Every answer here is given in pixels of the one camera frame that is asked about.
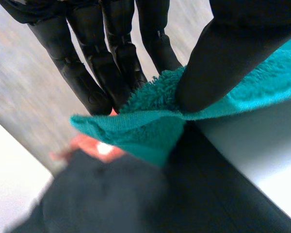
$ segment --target terry cloth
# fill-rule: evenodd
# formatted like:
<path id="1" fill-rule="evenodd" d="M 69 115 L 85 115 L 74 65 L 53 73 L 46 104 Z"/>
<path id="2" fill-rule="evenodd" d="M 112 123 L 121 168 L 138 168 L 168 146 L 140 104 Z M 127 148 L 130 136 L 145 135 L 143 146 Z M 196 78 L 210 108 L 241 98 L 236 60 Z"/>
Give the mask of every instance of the terry cloth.
<path id="1" fill-rule="evenodd" d="M 184 113 L 175 102 L 185 68 L 164 71 L 137 90 L 118 116 L 73 116 L 80 132 L 161 166 L 183 132 L 186 120 L 224 117 L 291 99 L 291 40 L 220 101 L 198 113 Z"/>

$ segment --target white surface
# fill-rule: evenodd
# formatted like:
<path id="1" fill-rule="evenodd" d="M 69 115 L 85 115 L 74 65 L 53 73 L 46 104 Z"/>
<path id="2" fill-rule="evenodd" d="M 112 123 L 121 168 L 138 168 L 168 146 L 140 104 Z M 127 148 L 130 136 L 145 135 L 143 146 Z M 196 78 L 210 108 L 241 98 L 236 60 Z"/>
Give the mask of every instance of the white surface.
<path id="1" fill-rule="evenodd" d="M 291 101 L 199 126 L 223 156 L 291 217 Z"/>
<path id="2" fill-rule="evenodd" d="M 29 213 L 51 180 L 50 172 L 0 125 L 0 233 Z"/>

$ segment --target black fabric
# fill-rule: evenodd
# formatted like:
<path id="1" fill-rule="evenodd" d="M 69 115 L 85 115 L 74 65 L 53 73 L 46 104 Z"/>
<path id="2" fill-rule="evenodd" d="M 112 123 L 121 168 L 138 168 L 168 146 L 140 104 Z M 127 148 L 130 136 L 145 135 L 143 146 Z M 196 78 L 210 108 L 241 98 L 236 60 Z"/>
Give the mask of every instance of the black fabric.
<path id="1" fill-rule="evenodd" d="M 19 23 L 35 24 L 39 21 L 61 16 L 67 7 L 84 7 L 98 0 L 0 0 L 1 6 Z"/>
<path id="2" fill-rule="evenodd" d="M 291 220 L 188 125 L 162 170 L 77 151 L 12 233 L 291 233 Z"/>

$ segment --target blurry floor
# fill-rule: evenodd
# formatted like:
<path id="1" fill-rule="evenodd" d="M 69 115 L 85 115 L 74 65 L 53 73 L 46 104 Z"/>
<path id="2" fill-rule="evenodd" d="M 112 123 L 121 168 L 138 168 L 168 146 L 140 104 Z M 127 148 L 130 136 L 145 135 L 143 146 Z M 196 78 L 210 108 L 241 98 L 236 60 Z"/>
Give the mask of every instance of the blurry floor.
<path id="1" fill-rule="evenodd" d="M 208 0 L 171 0 L 166 33 L 182 64 L 211 18 Z M 157 75 L 142 45 L 136 13 L 132 40 L 147 78 Z M 27 26 L 0 6 L 0 124 L 54 173 L 64 164 L 52 161 L 48 153 L 76 135 L 69 124 L 72 114 L 88 113 Z"/>

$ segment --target finger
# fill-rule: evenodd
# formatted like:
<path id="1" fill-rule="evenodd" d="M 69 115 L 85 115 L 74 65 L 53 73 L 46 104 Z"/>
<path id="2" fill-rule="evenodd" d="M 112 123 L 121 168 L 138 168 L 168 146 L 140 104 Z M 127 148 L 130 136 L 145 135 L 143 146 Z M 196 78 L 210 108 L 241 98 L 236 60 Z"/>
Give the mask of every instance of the finger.
<path id="1" fill-rule="evenodd" d="M 72 44 L 65 16 L 43 20 L 29 25 L 29 28 L 89 113 L 108 115 L 112 110 L 111 103 L 81 63 Z"/>
<path id="2" fill-rule="evenodd" d="M 136 0 L 140 33 L 146 51 L 159 74 L 181 67 L 164 28 L 167 25 L 169 0 Z"/>
<path id="3" fill-rule="evenodd" d="M 103 0 L 102 10 L 109 48 L 121 74 L 134 91 L 147 82 L 130 37 L 134 0 Z"/>
<path id="4" fill-rule="evenodd" d="M 284 26 L 276 14 L 268 14 L 266 9 L 259 12 L 257 9 L 263 8 L 258 5 L 249 7 L 250 2 L 259 4 L 259 1 L 239 4 L 224 0 L 210 2 L 215 9 L 214 20 L 203 30 L 176 91 L 179 104 L 190 112 L 200 111 L 221 99 L 291 38 L 291 24 Z M 269 3 L 269 10 L 273 13 L 281 11 L 281 7 Z"/>
<path id="5" fill-rule="evenodd" d="M 78 7 L 70 6 L 68 21 L 76 34 L 85 59 L 116 112 L 127 103 L 131 90 L 108 52 L 98 1 Z"/>

